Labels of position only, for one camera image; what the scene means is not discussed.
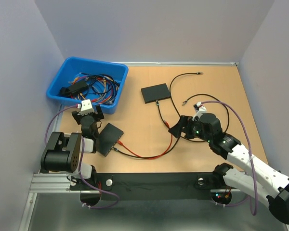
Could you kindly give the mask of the black network switch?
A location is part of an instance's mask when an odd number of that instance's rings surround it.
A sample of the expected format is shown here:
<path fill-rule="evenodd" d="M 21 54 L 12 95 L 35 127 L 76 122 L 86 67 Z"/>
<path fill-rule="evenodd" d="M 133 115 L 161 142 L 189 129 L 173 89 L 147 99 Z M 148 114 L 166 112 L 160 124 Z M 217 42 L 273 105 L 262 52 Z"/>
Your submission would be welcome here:
<path fill-rule="evenodd" d="M 144 103 L 152 103 L 155 101 L 169 99 L 170 91 L 166 83 L 141 88 Z"/>
<path fill-rule="evenodd" d="M 97 152 L 106 157 L 123 134 L 121 129 L 108 123 L 99 134 Z"/>

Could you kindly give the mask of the blue plastic bin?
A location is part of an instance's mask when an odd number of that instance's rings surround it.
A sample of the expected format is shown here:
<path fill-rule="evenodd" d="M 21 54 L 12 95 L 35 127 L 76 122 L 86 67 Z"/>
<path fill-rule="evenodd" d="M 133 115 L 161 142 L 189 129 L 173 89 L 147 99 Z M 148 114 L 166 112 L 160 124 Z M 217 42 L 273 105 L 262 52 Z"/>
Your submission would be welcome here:
<path fill-rule="evenodd" d="M 51 82 L 47 97 L 64 106 L 90 99 L 104 114 L 117 108 L 128 74 L 124 64 L 79 57 L 67 58 Z"/>

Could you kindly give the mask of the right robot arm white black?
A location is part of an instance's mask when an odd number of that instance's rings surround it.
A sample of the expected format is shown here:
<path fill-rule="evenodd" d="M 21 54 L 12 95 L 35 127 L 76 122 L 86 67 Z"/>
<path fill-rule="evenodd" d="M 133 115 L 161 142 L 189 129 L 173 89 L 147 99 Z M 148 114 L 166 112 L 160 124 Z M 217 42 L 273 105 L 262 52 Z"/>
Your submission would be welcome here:
<path fill-rule="evenodd" d="M 208 142 L 210 149 L 223 159 L 240 167 L 222 164 L 212 175 L 213 185 L 225 185 L 239 189 L 265 205 L 280 222 L 289 225 L 289 176 L 273 169 L 249 150 L 235 137 L 223 132 L 219 119 L 212 113 L 195 117 L 181 116 L 169 133 L 179 138 L 199 138 Z"/>

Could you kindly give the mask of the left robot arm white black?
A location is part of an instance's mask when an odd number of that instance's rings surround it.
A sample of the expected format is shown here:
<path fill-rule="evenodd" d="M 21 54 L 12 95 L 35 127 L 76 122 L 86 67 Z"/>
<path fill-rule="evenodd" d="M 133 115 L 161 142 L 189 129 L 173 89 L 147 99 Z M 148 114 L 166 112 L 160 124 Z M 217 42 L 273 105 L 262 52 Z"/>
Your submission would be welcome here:
<path fill-rule="evenodd" d="M 99 105 L 83 101 L 72 108 L 72 116 L 81 125 L 81 132 L 66 135 L 63 132 L 52 132 L 45 138 L 45 149 L 41 156 L 40 166 L 43 172 L 63 172 L 81 179 L 81 184 L 88 190 L 97 186 L 96 169 L 92 165 L 80 162 L 81 152 L 95 153 L 98 146 L 99 126 L 104 114 Z"/>

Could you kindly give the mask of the black base mat strip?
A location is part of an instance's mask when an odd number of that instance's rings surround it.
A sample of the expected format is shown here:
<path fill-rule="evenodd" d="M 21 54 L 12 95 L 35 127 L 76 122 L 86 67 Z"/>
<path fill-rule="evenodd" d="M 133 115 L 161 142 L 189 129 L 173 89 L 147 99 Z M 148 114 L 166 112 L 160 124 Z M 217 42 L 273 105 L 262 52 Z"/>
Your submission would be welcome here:
<path fill-rule="evenodd" d="M 234 188 L 212 172 L 186 173 L 97 173 L 88 183 L 127 200 L 211 200 L 226 198 Z"/>

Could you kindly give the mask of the aluminium frame rail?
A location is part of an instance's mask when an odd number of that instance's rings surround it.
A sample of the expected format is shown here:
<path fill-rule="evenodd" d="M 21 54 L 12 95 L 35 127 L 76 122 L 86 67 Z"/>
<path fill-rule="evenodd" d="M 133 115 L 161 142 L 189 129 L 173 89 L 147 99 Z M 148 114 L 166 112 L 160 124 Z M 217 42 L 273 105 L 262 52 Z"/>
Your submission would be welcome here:
<path fill-rule="evenodd" d="M 251 147 L 245 146 L 249 153 L 252 154 Z M 239 172 L 243 170 L 225 160 L 224 163 L 232 167 L 234 167 Z M 215 169 L 212 171 L 213 174 L 221 177 L 221 171 Z M 80 200 L 84 207 L 90 209 L 98 209 L 98 201 L 109 201 L 111 206 L 116 205 L 119 201 L 121 201 L 120 197 L 112 192 L 108 192 L 102 190 L 101 183 L 98 183 L 98 186 L 93 186 L 92 184 L 88 183 L 86 179 L 81 178 L 77 179 L 74 178 L 66 173 L 63 172 L 41 172 L 39 174 L 34 175 L 33 182 L 32 182 L 32 191 L 34 193 L 62 193 L 62 192 L 75 192 L 80 194 Z M 232 197 L 229 202 L 226 201 L 226 198 L 222 198 L 219 200 L 217 198 L 212 198 L 216 204 L 221 206 L 231 206 L 232 205 Z M 261 202 L 255 200 L 255 204 L 262 204 Z"/>

